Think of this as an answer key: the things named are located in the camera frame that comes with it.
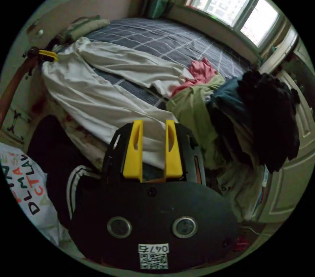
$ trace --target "green clothing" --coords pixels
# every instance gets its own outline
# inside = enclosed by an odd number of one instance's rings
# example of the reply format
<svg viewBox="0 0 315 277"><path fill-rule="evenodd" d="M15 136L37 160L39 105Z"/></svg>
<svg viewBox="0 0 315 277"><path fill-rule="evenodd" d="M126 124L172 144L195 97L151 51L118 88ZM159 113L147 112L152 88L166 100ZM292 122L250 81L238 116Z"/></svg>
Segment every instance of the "green clothing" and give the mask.
<svg viewBox="0 0 315 277"><path fill-rule="evenodd" d="M167 111L192 131L201 148L204 166L209 169L223 167L226 160L216 146L218 134L211 123L204 96L224 83L225 79L220 74L215 75L209 83L183 89L166 103Z"/></svg>

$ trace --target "white bag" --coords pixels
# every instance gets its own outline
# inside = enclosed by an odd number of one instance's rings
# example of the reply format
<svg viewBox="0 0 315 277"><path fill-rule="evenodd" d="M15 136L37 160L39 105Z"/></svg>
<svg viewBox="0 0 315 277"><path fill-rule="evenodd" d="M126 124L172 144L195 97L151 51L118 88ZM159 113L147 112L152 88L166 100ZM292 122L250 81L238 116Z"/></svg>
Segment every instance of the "white bag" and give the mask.
<svg viewBox="0 0 315 277"><path fill-rule="evenodd" d="M70 240L48 198L47 175L20 149L0 143L1 168L10 190L33 225L54 245Z"/></svg>

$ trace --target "door panel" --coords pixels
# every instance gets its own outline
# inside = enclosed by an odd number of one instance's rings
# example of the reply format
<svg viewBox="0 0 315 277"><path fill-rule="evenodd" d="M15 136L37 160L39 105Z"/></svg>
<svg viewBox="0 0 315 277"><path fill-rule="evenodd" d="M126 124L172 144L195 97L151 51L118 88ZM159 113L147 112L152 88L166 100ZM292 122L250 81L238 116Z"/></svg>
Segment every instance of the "door panel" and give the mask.
<svg viewBox="0 0 315 277"><path fill-rule="evenodd" d="M301 103L296 108L296 122L300 135L300 150L298 157L305 156L309 152L310 145L315 140L315 123L312 113L299 87L292 80L289 74L283 70L277 75L277 78L288 85L289 88L294 88L299 93Z"/></svg>
<svg viewBox="0 0 315 277"><path fill-rule="evenodd" d="M259 72L261 74L272 73L273 70L275 70L277 66L281 64L281 62L288 55L288 53L294 46L294 43L296 42L297 37L298 37L298 33L293 28L293 26L291 26L288 33L286 34L286 36L284 37L283 41L278 46L278 48L275 50L275 52L259 68Z"/></svg>
<svg viewBox="0 0 315 277"><path fill-rule="evenodd" d="M281 71L277 77L299 93L301 103L297 106L296 121L300 149L297 158L287 160L279 172L269 175L271 183L266 202L257 215L257 220L265 223L283 222L288 218L303 195L315 165L315 123L309 106L286 71Z"/></svg>
<svg viewBox="0 0 315 277"><path fill-rule="evenodd" d="M312 151L298 160L286 162L279 172L272 174L270 191L258 217L259 222L283 222L289 217L306 189L314 165L315 152Z"/></svg>

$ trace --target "window sill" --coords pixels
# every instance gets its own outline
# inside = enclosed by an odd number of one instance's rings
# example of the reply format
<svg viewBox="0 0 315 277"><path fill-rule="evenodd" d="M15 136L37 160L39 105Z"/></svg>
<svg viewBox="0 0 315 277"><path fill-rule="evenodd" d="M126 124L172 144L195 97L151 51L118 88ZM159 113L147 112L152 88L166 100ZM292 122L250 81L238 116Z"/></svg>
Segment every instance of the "window sill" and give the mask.
<svg viewBox="0 0 315 277"><path fill-rule="evenodd" d="M246 40L245 37L242 37L239 33L235 32L229 25L227 25L226 23L214 18L212 15L202 11L202 10L199 10L197 8L194 8L192 6L185 6L185 5L177 5L177 7L180 7L180 8L184 8L186 10L189 10L189 11L192 11L194 13L198 13L200 16L203 16L205 18L208 18L210 20L213 20L215 21L216 23L218 23L219 25L221 25L222 27L225 27L226 29L228 29L229 31L231 31L235 36L237 36L239 39L241 39L241 41L249 48L251 49L257 56L257 59L258 59L258 62L259 61L262 61L262 57L260 55L260 53L258 52L257 48L255 48L250 42L248 42Z"/></svg>

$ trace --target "white blanket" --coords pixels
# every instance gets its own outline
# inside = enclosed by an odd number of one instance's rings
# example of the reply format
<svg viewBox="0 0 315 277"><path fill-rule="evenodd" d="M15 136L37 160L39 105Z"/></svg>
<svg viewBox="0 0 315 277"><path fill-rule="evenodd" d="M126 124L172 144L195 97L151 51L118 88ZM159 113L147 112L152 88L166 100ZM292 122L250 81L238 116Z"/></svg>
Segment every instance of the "white blanket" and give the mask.
<svg viewBox="0 0 315 277"><path fill-rule="evenodd" d="M115 131L136 119L143 119L143 161L164 168L165 121L177 121L170 112L143 102L119 85L98 76L89 64L121 75L140 86L169 98L174 86L188 70L145 52L81 37L63 53L58 62L43 64L46 87L52 97L85 129L106 143Z"/></svg>

